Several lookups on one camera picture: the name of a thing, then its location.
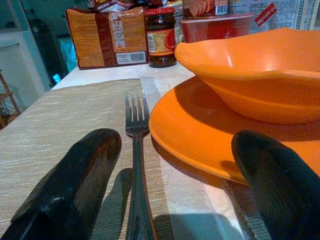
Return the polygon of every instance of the red lid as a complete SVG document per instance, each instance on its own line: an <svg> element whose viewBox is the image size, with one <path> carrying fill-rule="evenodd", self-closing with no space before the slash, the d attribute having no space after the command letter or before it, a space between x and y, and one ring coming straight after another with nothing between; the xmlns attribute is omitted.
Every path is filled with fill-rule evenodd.
<svg viewBox="0 0 320 240"><path fill-rule="evenodd" d="M147 9L144 11L144 15L145 16L163 15L163 14L173 14L174 12L175 12L174 7L164 7L164 8Z"/></svg>

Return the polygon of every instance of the table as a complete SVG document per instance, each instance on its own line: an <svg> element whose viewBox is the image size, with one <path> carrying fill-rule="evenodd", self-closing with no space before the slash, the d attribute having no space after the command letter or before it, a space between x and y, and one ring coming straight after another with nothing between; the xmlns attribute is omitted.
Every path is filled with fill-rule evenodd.
<svg viewBox="0 0 320 240"><path fill-rule="evenodd" d="M157 91L163 96L193 76L179 63L167 68L152 68L147 64L89 70L76 67L53 89L120 79L153 78ZM250 239L251 236L238 221L223 179L177 159L160 157L160 164L169 213L179 216L170 217L175 239ZM180 231L181 224L187 225L190 232Z"/></svg>

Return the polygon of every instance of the jar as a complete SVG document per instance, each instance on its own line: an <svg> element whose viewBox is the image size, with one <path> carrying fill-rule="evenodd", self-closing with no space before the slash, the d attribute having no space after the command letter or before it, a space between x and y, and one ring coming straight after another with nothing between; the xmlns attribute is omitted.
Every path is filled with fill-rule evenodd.
<svg viewBox="0 0 320 240"><path fill-rule="evenodd" d="M164 68L175 65L175 9L173 7L144 11L149 65Z"/></svg>

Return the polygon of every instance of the placemat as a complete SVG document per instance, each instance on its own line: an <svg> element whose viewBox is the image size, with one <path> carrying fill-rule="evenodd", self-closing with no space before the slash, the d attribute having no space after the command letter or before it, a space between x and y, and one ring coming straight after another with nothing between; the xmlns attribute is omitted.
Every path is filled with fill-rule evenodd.
<svg viewBox="0 0 320 240"><path fill-rule="evenodd" d="M122 150L91 239L124 239L130 205L132 139L125 133L125 92L142 91L139 79L108 81L47 92L0 131L0 236L38 181L69 148L98 128L117 130ZM149 201L158 239L172 239L159 155L144 138Z"/></svg>
<svg viewBox="0 0 320 240"><path fill-rule="evenodd" d="M271 240L267 227L256 207L250 188L229 180L225 180L224 185L254 239Z"/></svg>

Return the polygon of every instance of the red bowl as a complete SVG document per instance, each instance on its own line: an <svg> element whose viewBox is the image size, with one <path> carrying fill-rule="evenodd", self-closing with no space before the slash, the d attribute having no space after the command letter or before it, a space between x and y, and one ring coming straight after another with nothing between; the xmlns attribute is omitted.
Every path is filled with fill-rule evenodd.
<svg viewBox="0 0 320 240"><path fill-rule="evenodd" d="M210 39L227 39L247 35L254 19L253 13L228 14L186 19L181 22L186 43Z"/></svg>

